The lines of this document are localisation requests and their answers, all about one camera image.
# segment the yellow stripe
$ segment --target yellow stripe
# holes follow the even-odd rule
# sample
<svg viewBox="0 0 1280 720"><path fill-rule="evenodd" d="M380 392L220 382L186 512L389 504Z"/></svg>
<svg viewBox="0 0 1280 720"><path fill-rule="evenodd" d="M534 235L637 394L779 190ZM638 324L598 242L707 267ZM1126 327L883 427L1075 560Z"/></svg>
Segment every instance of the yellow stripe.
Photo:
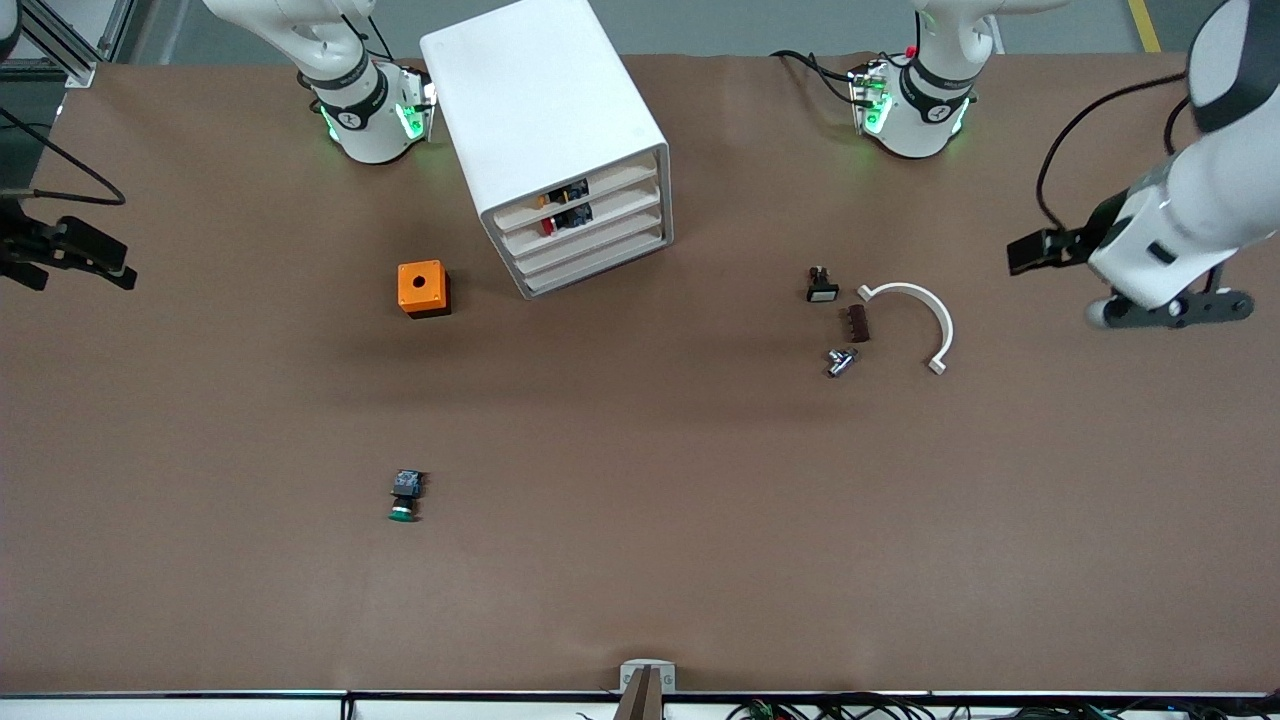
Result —
<svg viewBox="0 0 1280 720"><path fill-rule="evenodd" d="M1146 0L1129 0L1129 12L1133 13L1133 24L1138 26L1142 49L1147 53L1160 53L1160 38L1156 37L1156 26L1151 24Z"/></svg>

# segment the orange cube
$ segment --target orange cube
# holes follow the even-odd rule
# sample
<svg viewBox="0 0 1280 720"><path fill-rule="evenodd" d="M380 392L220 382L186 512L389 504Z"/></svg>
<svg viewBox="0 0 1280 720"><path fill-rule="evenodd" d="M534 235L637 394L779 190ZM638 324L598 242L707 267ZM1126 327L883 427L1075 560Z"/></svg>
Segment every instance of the orange cube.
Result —
<svg viewBox="0 0 1280 720"><path fill-rule="evenodd" d="M401 265L397 286L401 310L415 320L453 313L449 304L449 274L439 260Z"/></svg>

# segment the brown table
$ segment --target brown table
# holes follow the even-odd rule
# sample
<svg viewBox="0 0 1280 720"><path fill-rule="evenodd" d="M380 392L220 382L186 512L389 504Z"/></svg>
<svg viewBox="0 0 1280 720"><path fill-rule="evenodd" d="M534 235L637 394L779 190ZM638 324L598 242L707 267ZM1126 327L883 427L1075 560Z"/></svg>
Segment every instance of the brown table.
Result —
<svg viewBox="0 0 1280 720"><path fill-rule="evenodd" d="M1265 691L1280 674L1280 245L1247 323L1088 329L1085 269L1006 277L1089 100L1180 56L996 58L940 158L891 158L776 59L630 58L676 245L521 300L447 143L344 159L287 67L105 67L54 138L134 292L0 287L0 689ZM1064 147L1080 222L1179 97ZM93 186L46 158L44 187ZM411 322L398 263L453 316ZM877 300L840 380L812 264ZM422 521L388 521L399 468Z"/></svg>

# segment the white box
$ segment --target white box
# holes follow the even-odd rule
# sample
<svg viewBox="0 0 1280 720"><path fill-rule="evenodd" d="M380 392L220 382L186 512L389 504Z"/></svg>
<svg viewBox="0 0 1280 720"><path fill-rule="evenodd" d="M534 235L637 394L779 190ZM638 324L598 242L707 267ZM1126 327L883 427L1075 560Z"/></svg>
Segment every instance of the white box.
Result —
<svg viewBox="0 0 1280 720"><path fill-rule="evenodd" d="M586 0L521 0L421 46L476 213L525 297L671 245L667 140ZM585 197L540 206L582 179ZM590 222L548 234L580 206Z"/></svg>

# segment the orange block with hole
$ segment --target orange block with hole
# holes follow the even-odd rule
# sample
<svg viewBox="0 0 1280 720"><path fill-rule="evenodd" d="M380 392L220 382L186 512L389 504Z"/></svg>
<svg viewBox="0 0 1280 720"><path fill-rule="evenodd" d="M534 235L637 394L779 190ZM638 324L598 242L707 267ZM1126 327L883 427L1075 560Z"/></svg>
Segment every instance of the orange block with hole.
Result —
<svg viewBox="0 0 1280 720"><path fill-rule="evenodd" d="M449 302L449 274L439 260L406 263L399 266L397 283L399 306L415 320L453 313Z"/></svg>

